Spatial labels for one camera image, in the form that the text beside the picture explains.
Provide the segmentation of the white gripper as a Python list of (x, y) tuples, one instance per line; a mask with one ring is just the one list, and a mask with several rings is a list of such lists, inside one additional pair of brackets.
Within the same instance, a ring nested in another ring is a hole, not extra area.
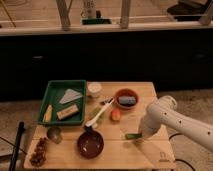
[(156, 130), (146, 125), (140, 125), (138, 128), (138, 132), (142, 134), (143, 139), (148, 139), (156, 133)]

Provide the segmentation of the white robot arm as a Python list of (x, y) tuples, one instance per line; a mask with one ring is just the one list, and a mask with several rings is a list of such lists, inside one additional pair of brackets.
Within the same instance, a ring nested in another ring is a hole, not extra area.
[(163, 96), (151, 102), (140, 120), (138, 132), (148, 139), (165, 125), (213, 153), (213, 125), (180, 114), (176, 109), (177, 101), (172, 96)]

